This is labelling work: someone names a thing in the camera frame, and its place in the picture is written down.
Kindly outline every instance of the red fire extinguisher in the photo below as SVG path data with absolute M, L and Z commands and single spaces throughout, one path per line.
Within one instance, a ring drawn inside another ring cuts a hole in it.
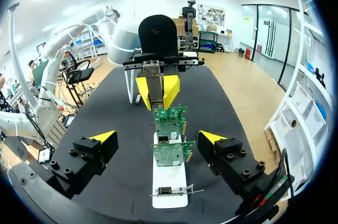
M 246 58 L 246 59 L 250 59 L 250 52 L 251 52 L 251 50 L 250 50 L 249 48 L 247 48 L 247 49 L 245 50 L 245 58 Z

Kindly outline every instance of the green circuit board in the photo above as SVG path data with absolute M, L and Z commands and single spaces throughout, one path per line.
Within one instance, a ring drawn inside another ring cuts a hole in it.
M 157 166 L 180 166 L 183 162 L 188 162 L 192 156 L 191 147 L 194 145 L 195 141 L 172 144 L 152 144 Z
M 167 136 L 169 140 L 178 139 L 185 133 L 186 121 L 182 117 L 187 107 L 153 109 L 157 138 Z

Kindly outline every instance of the monitor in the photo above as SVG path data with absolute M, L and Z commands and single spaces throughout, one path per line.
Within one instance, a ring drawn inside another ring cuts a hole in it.
M 47 64 L 48 60 L 44 61 L 43 63 L 39 64 L 36 68 L 33 69 L 33 77 L 37 87 L 41 85 L 43 71 L 47 66 Z

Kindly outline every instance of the black office chair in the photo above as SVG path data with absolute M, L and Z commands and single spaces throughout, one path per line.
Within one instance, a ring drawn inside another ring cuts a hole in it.
M 80 62 L 77 62 L 76 59 L 74 58 L 74 56 L 69 52 L 65 52 L 65 57 L 69 56 L 73 62 L 73 66 L 71 66 L 67 71 L 65 71 L 65 75 L 66 75 L 66 87 L 69 90 L 70 95 L 72 96 L 73 100 L 75 101 L 75 103 L 77 104 L 78 107 L 80 107 L 80 105 L 83 105 L 83 102 L 80 98 L 80 96 L 83 95 L 89 95 L 89 92 L 93 91 L 95 88 L 89 87 L 86 88 L 85 85 L 83 84 L 84 81 L 89 80 L 91 75 L 94 72 L 94 68 L 89 68 L 90 66 L 90 60 L 83 60 Z M 80 70 L 78 69 L 79 65 L 83 64 L 83 63 L 88 63 L 87 64 L 87 68 L 85 68 L 84 70 Z M 76 84 L 81 83 L 82 87 L 83 87 L 83 91 L 81 91 L 81 93 L 79 94 L 76 90 Z M 75 100 L 75 97 L 73 95 L 73 93 L 71 91 L 74 91 L 78 101 Z

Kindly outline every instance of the black work surface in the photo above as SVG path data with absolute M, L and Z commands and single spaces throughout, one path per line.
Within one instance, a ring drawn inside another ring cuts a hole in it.
M 252 156 L 242 125 L 210 69 L 192 67 L 180 73 L 180 78 L 180 93 L 172 107 L 179 104 L 188 107 L 184 113 L 187 140 L 197 140 L 199 130 L 233 136 L 243 142 L 243 149 Z M 134 102 L 137 94 L 134 83 Z M 233 194 L 222 177 L 212 174 L 197 144 L 185 164 L 187 185 L 194 183 L 196 190 L 205 191 L 189 195 L 185 208 L 152 207 L 149 195 L 153 180 L 154 116 L 142 100 L 139 106 L 129 103 L 122 68 L 114 69 L 80 109 L 56 154 L 68 154 L 72 141 L 80 136 L 90 137 L 110 130 L 117 131 L 119 149 L 103 174 L 94 176 L 73 201 L 108 216 L 129 220 L 221 223 L 234 217 L 242 199 Z

